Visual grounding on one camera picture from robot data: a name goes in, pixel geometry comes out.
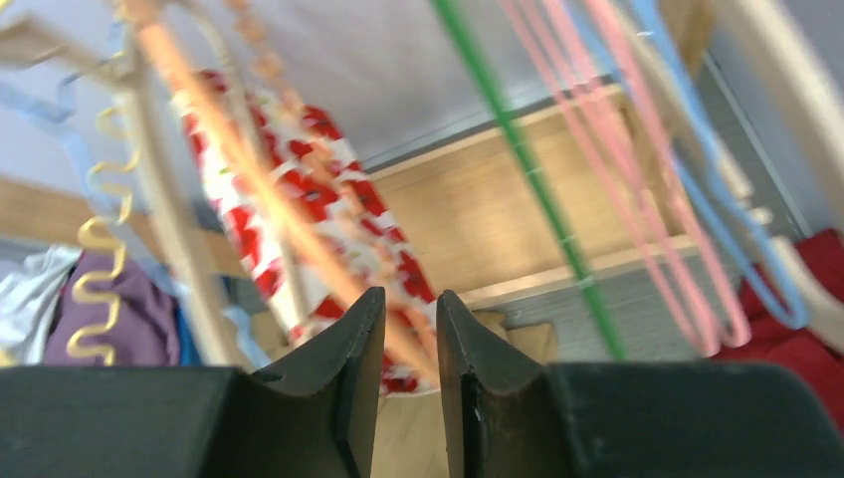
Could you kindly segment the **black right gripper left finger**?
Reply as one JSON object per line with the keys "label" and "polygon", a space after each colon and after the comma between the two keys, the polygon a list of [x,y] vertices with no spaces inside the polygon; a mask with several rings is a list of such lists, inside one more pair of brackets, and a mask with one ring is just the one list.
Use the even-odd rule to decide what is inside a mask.
{"label": "black right gripper left finger", "polygon": [[256,372],[21,366],[1,372],[5,477],[366,477],[385,337],[367,290]]}

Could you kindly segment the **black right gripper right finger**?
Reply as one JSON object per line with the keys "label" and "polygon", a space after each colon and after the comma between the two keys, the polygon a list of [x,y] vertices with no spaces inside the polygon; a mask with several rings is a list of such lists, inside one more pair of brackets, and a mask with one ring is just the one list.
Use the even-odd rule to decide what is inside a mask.
{"label": "black right gripper right finger", "polygon": [[[464,309],[452,291],[439,316]],[[559,477],[839,477],[843,441],[794,373],[753,362],[539,365],[567,472]]]}

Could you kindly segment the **red poppy print skirt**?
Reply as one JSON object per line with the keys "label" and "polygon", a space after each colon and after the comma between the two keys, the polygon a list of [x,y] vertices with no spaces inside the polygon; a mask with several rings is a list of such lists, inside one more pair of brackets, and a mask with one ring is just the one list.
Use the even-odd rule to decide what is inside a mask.
{"label": "red poppy print skirt", "polygon": [[[350,142],[327,111],[304,107],[306,125],[283,120],[269,91],[247,94],[249,111],[270,155],[270,172],[303,212],[309,229],[333,247],[344,268],[366,285],[386,291],[389,316],[431,352],[436,298],[409,240]],[[266,215],[260,212],[216,135],[201,121],[188,97],[172,97],[190,142],[204,196],[224,233],[293,347],[333,325],[346,311],[317,268],[296,251],[284,253]]]}

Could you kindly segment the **tan garment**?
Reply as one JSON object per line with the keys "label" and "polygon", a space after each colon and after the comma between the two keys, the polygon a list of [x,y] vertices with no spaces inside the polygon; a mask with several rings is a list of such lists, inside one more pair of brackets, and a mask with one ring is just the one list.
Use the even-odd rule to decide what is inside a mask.
{"label": "tan garment", "polygon": [[336,383],[295,395],[264,416],[254,472],[261,477],[559,477],[567,472],[550,385],[540,362],[552,354],[550,326],[497,336],[483,315],[443,312],[442,388],[354,412]]}

